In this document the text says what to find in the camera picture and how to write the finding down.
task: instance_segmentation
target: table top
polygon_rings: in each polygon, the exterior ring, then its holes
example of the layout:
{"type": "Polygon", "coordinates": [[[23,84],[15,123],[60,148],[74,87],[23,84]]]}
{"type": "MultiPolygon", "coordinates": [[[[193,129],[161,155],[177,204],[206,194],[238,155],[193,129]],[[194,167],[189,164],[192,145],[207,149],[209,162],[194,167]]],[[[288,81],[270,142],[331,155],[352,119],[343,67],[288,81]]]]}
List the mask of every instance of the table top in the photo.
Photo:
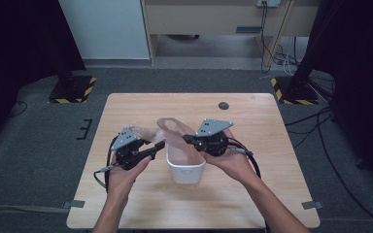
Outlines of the table top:
{"type": "MultiPolygon", "coordinates": [[[[312,198],[273,95],[116,93],[108,97],[75,195],[85,205],[71,208],[68,227],[90,229],[95,225],[106,192],[93,172],[105,166],[112,139],[125,126],[156,128],[155,121],[161,117],[174,117],[195,130],[204,118],[232,121],[231,132],[254,153],[264,182],[307,227],[320,225],[317,211],[302,207],[312,198]],[[229,108],[220,109],[220,102],[229,108]]],[[[203,178],[196,184],[174,183],[171,176],[165,150],[161,150],[133,185],[119,228],[264,227],[246,189],[219,168],[206,164],[203,178]]]]}

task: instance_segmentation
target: wall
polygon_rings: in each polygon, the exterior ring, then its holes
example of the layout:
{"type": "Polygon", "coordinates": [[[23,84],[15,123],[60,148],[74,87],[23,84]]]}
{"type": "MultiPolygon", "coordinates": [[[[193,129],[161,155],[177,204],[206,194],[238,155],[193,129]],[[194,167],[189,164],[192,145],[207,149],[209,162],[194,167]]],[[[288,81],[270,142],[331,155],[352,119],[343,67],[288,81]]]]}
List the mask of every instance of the wall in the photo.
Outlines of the wall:
{"type": "Polygon", "coordinates": [[[83,59],[150,59],[140,1],[59,3],[83,59]]]}

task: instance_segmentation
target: human hand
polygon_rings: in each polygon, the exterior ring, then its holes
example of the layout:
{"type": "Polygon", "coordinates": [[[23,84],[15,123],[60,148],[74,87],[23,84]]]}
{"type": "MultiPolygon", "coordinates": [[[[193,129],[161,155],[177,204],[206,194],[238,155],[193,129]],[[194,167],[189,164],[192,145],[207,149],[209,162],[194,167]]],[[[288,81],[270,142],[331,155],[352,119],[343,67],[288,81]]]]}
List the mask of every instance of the human hand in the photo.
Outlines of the human hand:
{"type": "MultiPolygon", "coordinates": [[[[225,129],[223,132],[226,137],[234,139],[229,129],[225,129]]],[[[245,183],[257,177],[247,156],[241,152],[227,149],[225,154],[221,156],[212,156],[206,152],[201,152],[201,155],[205,158],[207,163],[221,168],[226,175],[239,183],[245,183]]]]}
{"type": "Polygon", "coordinates": [[[150,161],[151,157],[148,156],[128,171],[123,170],[120,166],[114,167],[109,174],[108,192],[128,195],[136,178],[147,168],[150,161]]]}

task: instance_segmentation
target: white plastic container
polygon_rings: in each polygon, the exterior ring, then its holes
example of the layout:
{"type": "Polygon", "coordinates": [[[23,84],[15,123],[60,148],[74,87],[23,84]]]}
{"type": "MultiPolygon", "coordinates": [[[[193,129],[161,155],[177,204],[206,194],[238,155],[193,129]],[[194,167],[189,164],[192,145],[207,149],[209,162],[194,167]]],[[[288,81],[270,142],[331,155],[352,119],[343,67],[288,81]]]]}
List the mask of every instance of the white plastic container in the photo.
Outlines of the white plastic container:
{"type": "Polygon", "coordinates": [[[199,183],[202,179],[206,161],[203,157],[198,165],[188,165],[187,156],[174,147],[166,147],[166,161],[171,167],[175,183],[199,183]]]}

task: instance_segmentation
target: floor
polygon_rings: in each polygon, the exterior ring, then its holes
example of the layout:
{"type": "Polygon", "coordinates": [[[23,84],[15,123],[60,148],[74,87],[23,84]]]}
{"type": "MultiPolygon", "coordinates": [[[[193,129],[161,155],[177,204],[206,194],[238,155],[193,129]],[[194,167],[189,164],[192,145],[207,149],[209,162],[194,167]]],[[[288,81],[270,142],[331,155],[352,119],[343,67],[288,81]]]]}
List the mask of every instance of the floor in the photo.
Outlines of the floor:
{"type": "MultiPolygon", "coordinates": [[[[293,56],[293,38],[283,37],[278,52],[293,56]]],[[[308,44],[308,37],[296,39],[296,58],[301,61],[308,44]]],[[[86,61],[88,68],[141,67],[152,69],[237,69],[260,70],[262,51],[254,36],[193,36],[161,35],[157,47],[155,63],[134,60],[105,61],[94,65],[86,61]]],[[[293,73],[295,66],[289,67],[293,73]]],[[[272,71],[284,70],[283,65],[272,64],[272,71]]]]}

